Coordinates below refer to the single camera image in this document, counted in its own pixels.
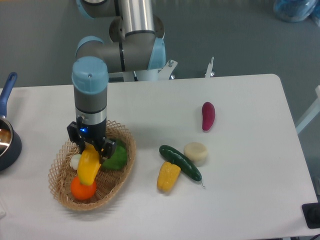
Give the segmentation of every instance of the purple sweet potato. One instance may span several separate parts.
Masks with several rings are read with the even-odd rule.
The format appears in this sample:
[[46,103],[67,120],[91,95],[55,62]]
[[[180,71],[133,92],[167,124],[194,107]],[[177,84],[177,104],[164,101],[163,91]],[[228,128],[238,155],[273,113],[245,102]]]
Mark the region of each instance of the purple sweet potato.
[[214,124],[216,110],[211,102],[205,102],[202,106],[202,130],[208,131]]

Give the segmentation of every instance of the pan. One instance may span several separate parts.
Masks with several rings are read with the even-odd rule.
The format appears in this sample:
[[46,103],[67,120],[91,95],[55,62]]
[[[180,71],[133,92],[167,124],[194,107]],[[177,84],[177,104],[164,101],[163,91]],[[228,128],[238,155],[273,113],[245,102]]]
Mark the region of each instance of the pan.
[[11,72],[0,95],[0,171],[10,167],[19,157],[22,143],[7,117],[7,102],[16,83],[17,73]]

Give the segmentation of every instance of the wicker basket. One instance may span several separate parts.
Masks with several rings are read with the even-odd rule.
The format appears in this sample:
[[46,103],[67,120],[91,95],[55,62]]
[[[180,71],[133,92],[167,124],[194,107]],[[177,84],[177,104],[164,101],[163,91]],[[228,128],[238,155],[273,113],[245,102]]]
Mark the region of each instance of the wicker basket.
[[69,140],[62,146],[49,171],[49,188],[54,198],[63,206],[77,211],[96,209],[111,200],[121,188],[129,173],[136,156],[136,142],[129,130],[115,121],[106,123],[107,137],[120,139],[125,143],[127,163],[122,170],[100,170],[95,178],[97,189],[93,197],[85,201],[76,200],[71,194],[70,184],[77,175],[70,167],[71,157],[79,153],[79,148]]

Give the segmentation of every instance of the toy orange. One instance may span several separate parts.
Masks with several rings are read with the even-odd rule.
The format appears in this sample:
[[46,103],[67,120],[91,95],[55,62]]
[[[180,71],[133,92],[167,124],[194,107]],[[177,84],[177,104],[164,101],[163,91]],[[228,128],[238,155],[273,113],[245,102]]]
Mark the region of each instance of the toy orange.
[[87,200],[95,195],[97,190],[96,180],[93,181],[93,184],[90,186],[83,185],[80,183],[80,179],[76,176],[70,185],[72,195],[78,200]]

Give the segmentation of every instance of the green cucumber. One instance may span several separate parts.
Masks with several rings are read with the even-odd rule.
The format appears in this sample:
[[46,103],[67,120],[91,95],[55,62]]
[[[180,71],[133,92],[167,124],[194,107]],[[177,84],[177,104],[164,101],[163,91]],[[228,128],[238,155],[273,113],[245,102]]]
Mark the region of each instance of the green cucumber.
[[192,161],[172,146],[162,145],[159,152],[169,163],[177,165],[191,179],[196,182],[202,180],[201,173]]

